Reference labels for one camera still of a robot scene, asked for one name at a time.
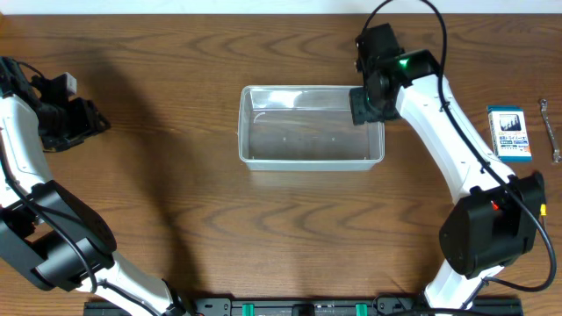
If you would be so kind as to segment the clear plastic container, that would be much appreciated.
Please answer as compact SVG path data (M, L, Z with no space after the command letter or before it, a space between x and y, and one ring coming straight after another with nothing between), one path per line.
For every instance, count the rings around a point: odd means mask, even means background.
M352 123L350 86L242 89L238 153L253 171L366 171L385 157L385 126Z

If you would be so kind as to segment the red handled pliers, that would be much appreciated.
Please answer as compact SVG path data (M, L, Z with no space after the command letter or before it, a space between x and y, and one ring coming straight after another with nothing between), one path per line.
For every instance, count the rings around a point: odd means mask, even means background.
M494 201L491 201L491 204L495 211L499 211L501 209Z

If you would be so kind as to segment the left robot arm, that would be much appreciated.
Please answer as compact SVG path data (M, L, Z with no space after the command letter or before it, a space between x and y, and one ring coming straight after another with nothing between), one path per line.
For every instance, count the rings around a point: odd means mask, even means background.
M43 291L90 292L131 315L192 315L169 283L118 250L103 218L57 183L48 153L66 151L110 128L76 79L54 79L27 63L1 60L1 257Z

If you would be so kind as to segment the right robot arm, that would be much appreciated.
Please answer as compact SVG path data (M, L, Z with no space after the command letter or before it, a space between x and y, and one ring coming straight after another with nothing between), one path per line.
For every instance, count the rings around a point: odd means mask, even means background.
M349 94L354 125L405 119L448 185L454 207L439 231L444 262L423 292L431 308L472 307L477 293L528 253L546 204L538 172L519 178L479 136L429 50L406 52L388 24L356 38L364 84Z

